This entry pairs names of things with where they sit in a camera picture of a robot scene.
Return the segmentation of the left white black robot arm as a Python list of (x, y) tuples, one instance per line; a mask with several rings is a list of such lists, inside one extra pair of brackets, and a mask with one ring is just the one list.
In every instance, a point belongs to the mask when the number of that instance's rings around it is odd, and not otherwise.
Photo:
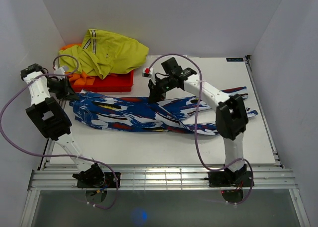
[(105, 183), (105, 174), (98, 163), (84, 160), (81, 149), (71, 133), (72, 123), (60, 100), (77, 101), (79, 97), (66, 77), (54, 75), (46, 77), (46, 69), (32, 64), (20, 72), (21, 79), (29, 87), (31, 105), (26, 109), (28, 117), (45, 138), (50, 138), (71, 155), (78, 169), (73, 178), (89, 187), (101, 187)]

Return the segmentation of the blue white red patterned trousers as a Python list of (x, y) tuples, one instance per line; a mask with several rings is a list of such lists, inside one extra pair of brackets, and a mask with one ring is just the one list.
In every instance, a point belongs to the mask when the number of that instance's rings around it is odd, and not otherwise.
[(75, 120), (98, 130), (124, 132), (175, 132), (216, 136), (214, 122), (186, 124), (196, 111), (210, 110), (196, 96), (149, 103), (147, 97), (112, 97), (82, 90), (78, 100), (70, 101)]

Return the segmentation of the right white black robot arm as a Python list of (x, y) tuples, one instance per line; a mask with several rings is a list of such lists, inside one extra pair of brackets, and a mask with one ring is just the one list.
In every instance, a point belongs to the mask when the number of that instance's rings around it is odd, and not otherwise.
[(224, 173), (225, 182), (236, 186), (246, 173), (246, 160), (243, 158), (243, 135), (248, 117), (243, 98), (239, 94), (228, 95), (203, 81), (199, 69), (183, 69), (175, 58), (162, 63), (165, 77), (152, 75), (149, 79), (149, 101), (165, 99), (168, 91), (180, 88), (204, 101), (216, 114), (216, 129), (222, 136), (225, 146), (225, 163), (219, 171)]

